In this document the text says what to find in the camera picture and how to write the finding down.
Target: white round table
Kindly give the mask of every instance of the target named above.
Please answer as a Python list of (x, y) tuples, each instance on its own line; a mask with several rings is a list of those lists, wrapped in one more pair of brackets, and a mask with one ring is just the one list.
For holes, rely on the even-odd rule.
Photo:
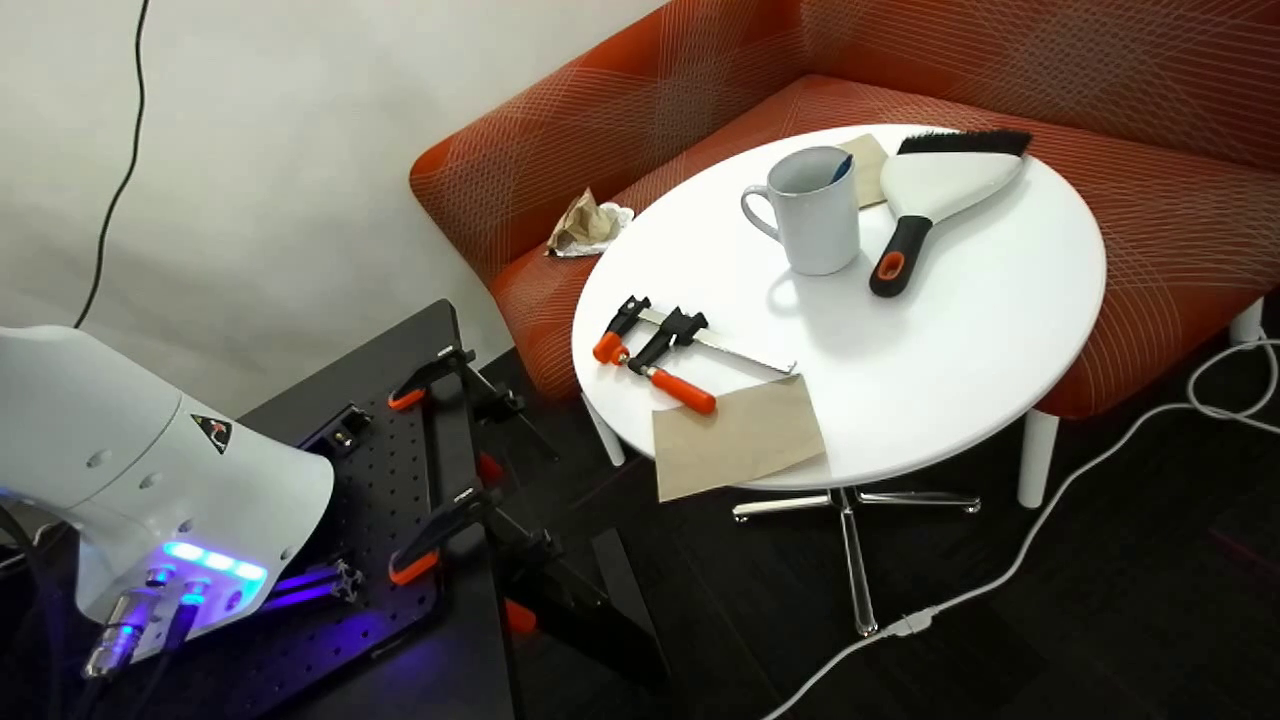
[[(741, 215), (741, 193), (780, 156), (865, 132), (898, 151), (929, 127), (865, 125), (761, 146), (662, 196), (601, 255), (573, 316), (573, 364), (591, 413), (638, 452), (652, 457), (652, 413), (673, 401), (591, 355), (625, 298), (703, 313), (715, 335), (799, 364), (827, 452), (744, 483), (764, 494), (942, 466), (1021, 422), (1070, 373), (1099, 316), (1105, 240), (1075, 187), (1037, 156), (1010, 193), (932, 228), (898, 301), (869, 288), (892, 238), (883, 206), (862, 212), (865, 260), (837, 277), (794, 277), (785, 247)], [(700, 348), (669, 351), (665, 369), (715, 395), (770, 379)]]

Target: couch cushion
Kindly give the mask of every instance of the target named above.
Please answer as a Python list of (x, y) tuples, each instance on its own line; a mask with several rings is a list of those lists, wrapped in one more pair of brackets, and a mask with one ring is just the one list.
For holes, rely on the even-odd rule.
[(837, 76), (799, 76), (625, 187), (619, 206), (643, 209), (731, 151), (832, 125), (1027, 127), (1031, 151), (1075, 184), (1108, 246), (1108, 301), (1082, 359), (1042, 405), (1065, 422), (1149, 389), (1280, 284), (1275, 174)]

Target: dark carpet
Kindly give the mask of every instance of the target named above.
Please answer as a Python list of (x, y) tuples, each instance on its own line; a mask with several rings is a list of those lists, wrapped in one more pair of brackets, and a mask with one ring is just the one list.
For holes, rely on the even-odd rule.
[[(1115, 446), (1184, 375), (1091, 425), (1065, 425), (1056, 490)], [(505, 355), (494, 379), (524, 389)], [(1263, 355), (1204, 375), (1211, 405), (1263, 392)], [(652, 499), (652, 466), (613, 469), (579, 409), (534, 409), (482, 428), (507, 461), (507, 511), (555, 531), (563, 560), (596, 577), (591, 536), (617, 528), (669, 684), (643, 690), (555, 638), (521, 638), (518, 684), (530, 720), (770, 717), (851, 643), (851, 608), (832, 511), (731, 523), (744, 494)], [(862, 531), (881, 626), (1002, 577), (1037, 511), (1017, 510), (1021, 435), (883, 490), (983, 496), (980, 516), (865, 510)], [(789, 717), (1275, 717), (1280, 708), (1280, 435), (1169, 413), (1071, 483), (1013, 583), (938, 617), (929, 633), (839, 662)]]

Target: wall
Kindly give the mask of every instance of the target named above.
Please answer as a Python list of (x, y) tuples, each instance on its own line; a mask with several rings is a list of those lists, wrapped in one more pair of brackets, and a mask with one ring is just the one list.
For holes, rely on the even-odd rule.
[[(141, 174), (87, 319), (244, 413), (450, 298), (507, 333), (411, 156), (662, 0), (154, 0)], [(0, 0), (0, 324), (74, 324), (128, 160), (137, 0)]]

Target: white cable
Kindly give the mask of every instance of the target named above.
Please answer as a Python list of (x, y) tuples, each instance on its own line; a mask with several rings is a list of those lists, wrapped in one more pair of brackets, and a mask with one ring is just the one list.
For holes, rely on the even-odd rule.
[[(825, 667), (817, 667), (817, 671), (812, 671), (785, 704), (776, 704), (764, 720), (780, 720), (785, 712), (794, 712), (794, 708), (797, 708), (837, 664), (845, 664), (851, 651), (865, 651), (865, 649), (871, 649), (871, 643), (881, 643), (881, 640), (892, 640), (892, 638), (915, 638), (915, 633), (932, 629), (932, 619), (938, 619), (942, 612), (960, 608), (960, 605), (968, 605), (968, 601), (976, 601), (976, 595), (987, 595), (987, 591), (1003, 587), (1003, 583), (1025, 570), (1025, 560), (1027, 560), (1042, 528), (1048, 523), (1048, 516), (1056, 511), (1056, 503), (1070, 496), (1070, 490), (1071, 490), (1082, 478), (1088, 478), (1097, 466), (1112, 461), (1149, 422), (1192, 409), (1192, 413), (1199, 413), (1199, 415), (1210, 415), (1210, 422), (1232, 422), (1232, 425), (1244, 425), (1244, 428), (1260, 428), (1260, 434), (1280, 435), (1275, 425), (1258, 422), (1258, 413), (1271, 405), (1275, 386), (1280, 386), (1275, 343), (1280, 343), (1280, 342), (1232, 343), (1232, 348), (1210, 355), (1210, 359), (1190, 375), (1190, 401), (1184, 401), (1184, 405), (1158, 405), (1158, 409), (1149, 409), (1139, 422), (1128, 425), (1128, 434), (1123, 434), (1112, 450), (1105, 450), (1099, 457), (1091, 457), (1088, 466), (1082, 466), (1082, 469), (1051, 494), (1051, 499), (1044, 503), (1044, 511), (1042, 511), (1037, 523), (1027, 528), (1025, 543), (1017, 547), (1013, 565), (1010, 565), (996, 580), (976, 583), (976, 587), (968, 587), (968, 591), (960, 591), (960, 595), (953, 595), (953, 601), (929, 605), (929, 608), (920, 608), (920, 612), (909, 612), (909, 617), (883, 626), (878, 638), (865, 638), (865, 640), (845, 643)], [(1251, 351), (1251, 348), (1263, 348), (1263, 355), (1268, 355), (1268, 389), (1263, 389), (1263, 395), (1260, 395), (1258, 405), (1240, 409), (1240, 413), (1204, 405), (1199, 392), (1195, 392), (1199, 375), (1204, 375), (1210, 369), (1218, 369), (1220, 359), (1240, 355), (1240, 351)]]

